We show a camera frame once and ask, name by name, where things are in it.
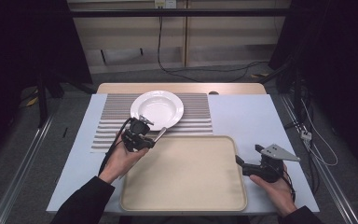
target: white table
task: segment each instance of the white table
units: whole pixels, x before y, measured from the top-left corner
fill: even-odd
[[[48,212],[56,212],[62,203],[77,189],[98,174],[103,153],[90,153],[90,146],[98,121],[103,111],[106,94],[94,94],[81,124],[73,148],[62,170],[60,181],[51,197]],[[209,95],[209,106],[213,122],[213,134],[231,136],[239,155],[248,163],[259,164],[260,154],[255,145],[263,147],[277,144],[294,153],[285,130],[276,112],[275,106],[267,94],[251,95]],[[288,172],[296,190],[296,205],[306,205],[312,212],[319,212],[318,205],[311,194],[310,187],[298,162],[286,161]],[[266,215],[275,209],[264,190],[255,185],[247,176],[243,177],[247,191],[248,204],[241,212],[225,215]],[[116,187],[105,212],[118,215],[155,215],[134,213],[123,210],[119,204],[122,180],[116,180]],[[158,213],[159,215],[189,215]],[[210,215],[205,213],[191,215]]]

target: white cable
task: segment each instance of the white cable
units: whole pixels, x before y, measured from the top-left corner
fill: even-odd
[[[318,130],[316,130],[315,126],[313,125],[312,123],[312,120],[310,119],[310,114],[308,113],[308,110],[307,110],[307,107],[305,106],[304,104],[304,101],[301,99],[301,103],[303,104],[304,106],[304,109],[305,109],[305,112],[307,113],[307,116],[308,116],[308,119],[310,120],[310,125],[312,126],[313,130],[315,130],[315,132],[321,137],[321,139],[326,143],[326,145],[330,148],[331,152],[333,153],[334,157],[336,158],[336,162],[334,163],[327,163],[324,161],[324,159],[322,157],[318,157],[316,155],[316,153],[310,148],[310,142],[309,141],[306,141],[304,140],[304,143],[306,145],[306,148],[308,151],[310,151],[318,161],[321,161],[324,165],[328,165],[328,166],[334,166],[334,165],[337,165],[338,164],[338,157],[336,155],[336,152],[330,147],[330,145],[324,140],[324,138],[318,133]]]

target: person's arm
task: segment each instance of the person's arm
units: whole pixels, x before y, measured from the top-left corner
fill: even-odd
[[[113,181],[126,174],[147,152],[147,148],[138,152],[129,152],[123,143],[119,143],[101,174],[98,177],[94,176],[87,184],[75,191],[62,204],[51,223],[98,223],[115,190],[111,186]]]
[[[297,209],[292,199],[291,190],[283,179],[280,178],[275,183],[269,183],[257,175],[250,175],[249,177],[259,187],[266,191],[276,207],[278,215],[282,218],[282,224],[322,223],[322,221],[317,218],[308,207],[304,206]]]

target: white plate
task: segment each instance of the white plate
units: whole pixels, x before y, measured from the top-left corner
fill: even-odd
[[[170,128],[183,116],[182,101],[168,91],[150,91],[140,95],[131,106],[131,116],[140,115],[154,122],[149,125],[151,131],[159,131],[163,127]]]

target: gray clip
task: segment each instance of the gray clip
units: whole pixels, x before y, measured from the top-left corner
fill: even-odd
[[[148,119],[147,119],[147,118],[145,118],[143,115],[139,115],[139,120],[140,120],[141,122],[146,123],[146,124],[151,124],[151,125],[154,125],[154,122],[152,122],[152,121],[148,120]]]
[[[275,144],[261,149],[260,153],[276,160],[300,161],[299,157],[293,155],[292,153]]]

